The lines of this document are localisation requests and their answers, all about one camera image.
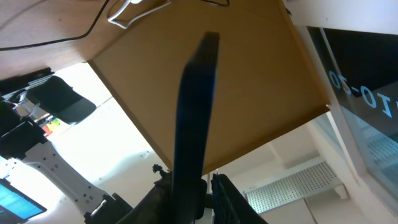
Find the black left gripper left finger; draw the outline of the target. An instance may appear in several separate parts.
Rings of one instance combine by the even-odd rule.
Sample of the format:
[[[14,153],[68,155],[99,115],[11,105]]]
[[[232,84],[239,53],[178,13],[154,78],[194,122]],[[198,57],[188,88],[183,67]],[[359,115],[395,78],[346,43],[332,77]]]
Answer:
[[[158,164],[154,164],[152,170],[159,172],[161,179],[154,182],[148,194],[117,224],[166,224],[171,221],[172,173],[164,171]]]

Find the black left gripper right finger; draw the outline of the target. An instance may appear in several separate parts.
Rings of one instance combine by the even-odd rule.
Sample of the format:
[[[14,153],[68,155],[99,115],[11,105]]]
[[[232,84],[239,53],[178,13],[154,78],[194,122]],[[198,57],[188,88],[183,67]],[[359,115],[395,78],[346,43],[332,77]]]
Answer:
[[[216,224],[267,224],[224,174],[213,174],[211,187]]]

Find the blue Galaxy smartphone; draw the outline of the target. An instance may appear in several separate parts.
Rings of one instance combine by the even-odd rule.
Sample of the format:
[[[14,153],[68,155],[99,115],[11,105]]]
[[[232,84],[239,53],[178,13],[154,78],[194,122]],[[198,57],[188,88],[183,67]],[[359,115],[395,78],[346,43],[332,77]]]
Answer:
[[[183,69],[178,92],[172,223],[193,223],[215,94],[220,35],[207,32]]]

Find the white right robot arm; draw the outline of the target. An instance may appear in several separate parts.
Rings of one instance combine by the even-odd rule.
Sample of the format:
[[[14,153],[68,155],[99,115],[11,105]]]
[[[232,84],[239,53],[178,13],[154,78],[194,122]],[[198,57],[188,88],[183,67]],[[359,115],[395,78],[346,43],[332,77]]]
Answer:
[[[60,77],[52,76],[27,92],[44,111],[73,125],[91,115],[96,105]],[[132,207],[118,194],[107,194],[86,180],[57,152],[45,131],[29,116],[20,116],[1,101],[1,156],[19,159],[59,188],[77,207],[85,223],[119,223]]]

